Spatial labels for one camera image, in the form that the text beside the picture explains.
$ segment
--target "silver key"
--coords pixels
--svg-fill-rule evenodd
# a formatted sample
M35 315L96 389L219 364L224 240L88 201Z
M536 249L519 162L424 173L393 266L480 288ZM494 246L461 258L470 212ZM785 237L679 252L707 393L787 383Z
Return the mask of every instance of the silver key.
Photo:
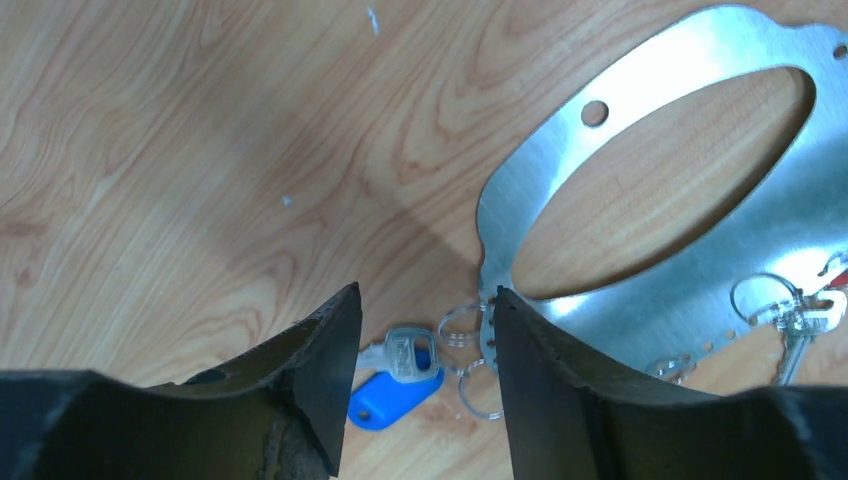
M418 367L415 359L415 341L427 342L430 366ZM420 327L395 327L386 334L383 343L374 343L359 352L356 368L374 368L388 372L399 383L429 380L439 373L440 364L433 332Z
M785 387L795 380L801 360L813 343L812 335L784 335L783 345L786 349L783 353L783 361L777 368L777 384Z
M777 370L778 385L792 383L815 336L836 328L845 316L846 307L848 297L843 292L822 290L805 299L799 310L780 316L775 326L783 332L785 351Z

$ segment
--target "wooden surface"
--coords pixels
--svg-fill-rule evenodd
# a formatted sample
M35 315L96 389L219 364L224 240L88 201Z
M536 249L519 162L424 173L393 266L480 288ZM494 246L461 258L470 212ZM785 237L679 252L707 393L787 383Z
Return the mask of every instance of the wooden surface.
M180 381L353 280L363 344L432 324L475 299L474 213L493 169L581 85L705 5L2 2L0 368ZM841 0L755 6L848 29ZM543 214L517 285L578 291L675 251L756 184L811 95L797 72L767 72L626 131ZM848 384L846 330L816 342L802 382ZM689 385L767 383L779 352L757 331ZM473 395L496 407L486 375ZM503 423L468 415L455 384L384 433L350 426L342 478L510 477Z

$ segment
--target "key tag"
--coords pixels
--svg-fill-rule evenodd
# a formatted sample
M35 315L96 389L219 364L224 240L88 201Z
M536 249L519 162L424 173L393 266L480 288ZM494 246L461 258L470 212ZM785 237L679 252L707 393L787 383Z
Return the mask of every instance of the key tag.
M347 416L363 430L379 432L392 426L404 415L436 393L445 381L444 370L433 362L430 349L415 349L415 368L428 372L436 368L432 378L415 382L400 383L389 372L379 372L365 381L350 396Z

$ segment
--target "aluminum plate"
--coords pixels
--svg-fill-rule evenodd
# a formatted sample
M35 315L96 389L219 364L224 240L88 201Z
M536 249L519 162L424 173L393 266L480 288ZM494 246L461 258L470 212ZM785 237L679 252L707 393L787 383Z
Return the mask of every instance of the aluminum plate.
M477 226L485 252L484 301L514 289L512 264L530 228L568 177L615 135L689 93L753 72L795 67L812 78L815 104L765 179L709 232L659 264L612 285L566 297L526 299L548 320L603 353L644 371L657 358L698 360L750 331L731 298L752 305L815 292L839 273L822 267L848 250L848 35L826 25L787 27L748 7L696 12L650 38L578 91L495 171ZM599 100L604 123L587 127ZM775 281L771 276L784 279ZM480 346L496 369L491 310Z

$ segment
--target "key ring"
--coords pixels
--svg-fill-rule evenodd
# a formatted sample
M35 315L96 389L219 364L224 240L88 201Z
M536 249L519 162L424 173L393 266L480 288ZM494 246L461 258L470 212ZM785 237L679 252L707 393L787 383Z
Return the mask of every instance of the key ring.
M474 415L475 417L482 418L483 420L497 420L497 419L499 419L503 416L503 410L501 410L499 412L494 412L494 413L483 412L481 410L477 410L476 408L474 408L471 405L471 402L468 401L468 396L465 393L465 379L468 378L471 375L472 370L479 367L480 365L485 365L485 364L486 364L486 360L479 358L479 359L471 362L471 365L469 365L468 367L466 367L464 369L460 369L458 371L458 375L459 375L459 399L462 401L462 404L465 405L465 408L467 408L468 411L471 412L471 414Z
M439 338L449 347L471 347L477 345L480 332L451 333L446 332L445 327L463 315L476 311L485 313L488 308L489 306L485 303L469 303L468 305L461 305L449 311L442 317L442 321L439 322L439 328L437 330Z
M756 327L759 324L779 324L780 320L787 315L793 315L798 313L804 306L803 299L797 300L795 298L788 300L781 300L779 302L770 303L763 308L755 311L749 316L745 322L752 327ZM761 319L766 314L769 314L765 319Z
M738 303L739 300L736 298L736 294L739 289L739 286L742 285L743 282L755 278L762 278L777 282L778 284L786 288L786 290L789 292L790 298L773 302L771 304L766 305L765 307L757 309L751 314L746 314L740 308ZM792 284L792 282L790 282L786 278L783 278L780 275L774 273L762 272L749 275L743 278L742 280L736 282L733 285L733 288L730 289L730 304L733 307L733 310L736 312L737 315L739 315L739 318L741 318L751 326L756 326L758 322L757 317L763 315L764 313L769 313L770 311L771 313L777 312L777 314L787 313L785 309L797 309L797 307L802 305L803 302L804 299L801 294L801 291L798 290L798 287L796 287L794 284Z
M668 355L652 363L645 369L645 373L660 380L680 385L695 371L696 366L697 364L692 361L692 355L688 353Z

